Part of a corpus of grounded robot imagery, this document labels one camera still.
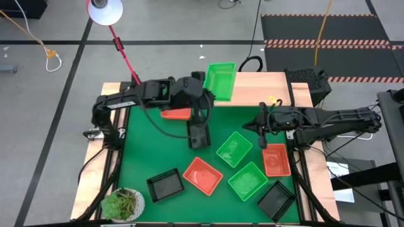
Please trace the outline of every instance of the red tray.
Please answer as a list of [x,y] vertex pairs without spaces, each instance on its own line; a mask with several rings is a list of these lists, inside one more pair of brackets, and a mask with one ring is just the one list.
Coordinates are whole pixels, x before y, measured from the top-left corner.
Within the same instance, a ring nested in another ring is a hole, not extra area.
[[223,174],[198,157],[182,176],[206,195],[211,195],[223,178]]
[[189,120],[191,118],[191,108],[164,110],[162,111],[162,117],[170,120]]
[[284,144],[268,144],[263,150],[265,174],[267,177],[290,176],[290,167]]

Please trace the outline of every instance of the wooden table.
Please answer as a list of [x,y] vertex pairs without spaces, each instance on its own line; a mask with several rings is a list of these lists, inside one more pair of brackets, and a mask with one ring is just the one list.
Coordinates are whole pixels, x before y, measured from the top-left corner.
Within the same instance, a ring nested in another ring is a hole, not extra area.
[[[109,95],[117,93],[119,87],[120,83],[104,83],[101,94]],[[307,83],[292,83],[292,89],[296,107],[312,107]],[[283,105],[290,105],[285,73],[237,73],[232,101],[215,102],[215,106],[258,106],[259,102],[266,102],[267,105],[271,105],[272,102],[269,96],[282,99]],[[123,125],[123,112],[119,116],[119,127]],[[99,151],[101,146],[101,140],[89,142],[85,162]],[[323,150],[323,146],[319,141],[315,142],[313,146]],[[106,152],[102,153],[83,171],[71,213],[72,219],[77,218],[85,211],[100,190],[106,156]],[[305,152],[305,156],[314,195],[316,195],[322,205],[335,219],[339,219],[324,155],[315,149],[310,149]],[[304,216],[306,220],[310,220],[307,197],[302,189],[300,189],[300,194],[304,207]]]

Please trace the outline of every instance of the green mat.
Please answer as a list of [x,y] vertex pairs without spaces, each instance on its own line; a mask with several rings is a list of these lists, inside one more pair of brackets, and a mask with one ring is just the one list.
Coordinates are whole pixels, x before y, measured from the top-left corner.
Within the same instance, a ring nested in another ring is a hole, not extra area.
[[[241,128],[241,125],[252,120],[257,112],[258,107],[214,107],[209,122],[211,146],[206,149],[192,150],[188,148],[186,139],[171,138],[158,132],[147,120],[143,111],[133,107],[126,133],[119,187],[136,189],[145,197],[145,211],[136,221],[271,223],[272,220],[260,210],[257,202],[277,180],[294,193],[292,177],[270,177],[269,181],[245,202],[227,182],[250,161],[253,161],[264,173],[258,136]],[[187,134],[185,121],[162,119],[158,109],[151,109],[149,113],[165,131],[183,136]],[[217,149],[234,131],[239,132],[254,145],[236,168],[229,166],[216,154]],[[285,143],[285,135],[270,135],[267,136],[267,140],[268,143]],[[196,156],[223,174],[222,181],[211,196],[205,195],[182,177]],[[178,168],[180,171],[185,191],[153,203],[146,179],[173,168]],[[299,222],[296,202],[290,206],[279,222]]]

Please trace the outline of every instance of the white pot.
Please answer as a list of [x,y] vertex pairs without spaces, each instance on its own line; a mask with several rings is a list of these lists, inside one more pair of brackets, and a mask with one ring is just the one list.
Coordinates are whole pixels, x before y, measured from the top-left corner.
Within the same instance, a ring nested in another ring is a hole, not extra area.
[[129,221],[133,221],[136,218],[138,218],[140,216],[140,214],[143,213],[143,210],[145,209],[145,198],[143,197],[143,195],[140,194],[140,192],[138,192],[137,190],[129,189],[129,188],[124,188],[124,189],[131,192],[134,195],[134,197],[136,198],[136,201],[134,203],[134,211],[133,211],[133,214],[130,215],[126,220],[112,218],[112,221],[116,222],[116,223],[125,223],[125,222],[129,222]]

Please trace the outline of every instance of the black tray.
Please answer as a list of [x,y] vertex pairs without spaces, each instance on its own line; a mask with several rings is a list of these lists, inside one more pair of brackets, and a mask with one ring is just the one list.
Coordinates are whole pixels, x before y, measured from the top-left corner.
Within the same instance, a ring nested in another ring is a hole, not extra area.
[[277,223],[294,200],[295,196],[277,180],[264,197],[258,201],[258,206],[274,223]]
[[148,179],[147,186],[153,202],[160,201],[184,190],[177,168]]

